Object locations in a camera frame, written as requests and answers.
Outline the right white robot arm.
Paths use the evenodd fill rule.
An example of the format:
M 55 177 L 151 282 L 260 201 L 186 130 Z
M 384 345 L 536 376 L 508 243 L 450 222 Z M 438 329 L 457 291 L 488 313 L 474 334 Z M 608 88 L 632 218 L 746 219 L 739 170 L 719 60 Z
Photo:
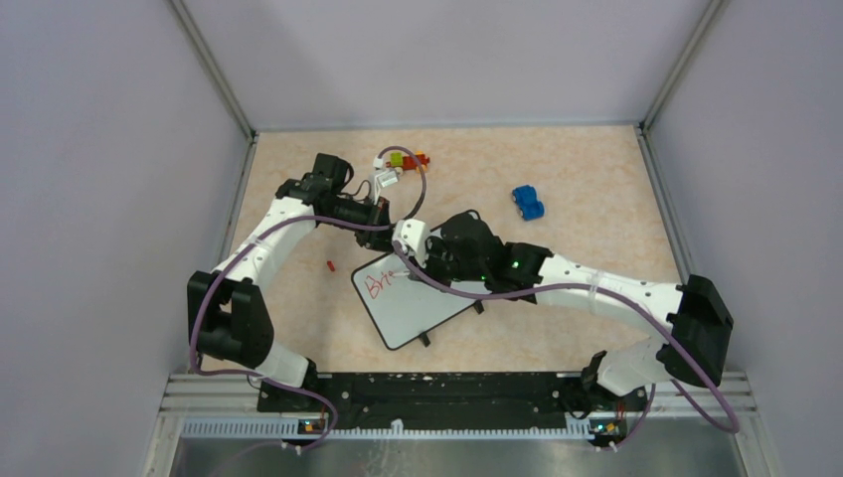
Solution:
M 653 282 L 587 267 L 545 247 L 505 242 L 473 211 L 451 217 L 411 250 L 442 286 L 477 281 L 497 298 L 581 309 L 646 333 L 626 348 L 597 353 L 584 368 L 583 395 L 596 409 L 645 385 L 722 382 L 734 319 L 707 277 Z

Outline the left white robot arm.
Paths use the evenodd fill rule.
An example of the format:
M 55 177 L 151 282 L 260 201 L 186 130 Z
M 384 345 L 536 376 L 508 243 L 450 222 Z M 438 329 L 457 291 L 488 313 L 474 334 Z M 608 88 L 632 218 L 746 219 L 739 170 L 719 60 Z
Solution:
M 310 361 L 275 339 L 262 290 L 270 285 L 300 241 L 319 225 L 353 231 L 359 246 L 383 251 L 394 230 L 388 199 L 356 199 L 345 188 L 354 176 L 344 159 L 320 153 L 300 179 L 277 189 L 268 211 L 229 258 L 188 281 L 191 366 L 212 357 L 236 363 L 254 377 L 281 384 L 295 410 L 315 405 L 319 386 L 307 377 Z

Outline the small whiteboard with stand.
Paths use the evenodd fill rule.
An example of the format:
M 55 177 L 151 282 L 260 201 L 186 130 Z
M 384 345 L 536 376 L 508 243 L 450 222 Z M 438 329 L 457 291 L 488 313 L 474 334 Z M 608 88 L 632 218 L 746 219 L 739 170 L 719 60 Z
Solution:
M 428 343 L 426 334 L 459 313 L 476 307 L 475 300 L 442 292 L 409 277 L 393 276 L 407 269 L 387 253 L 356 268 L 351 282 L 370 315 L 384 345 L 398 350 L 415 339 Z

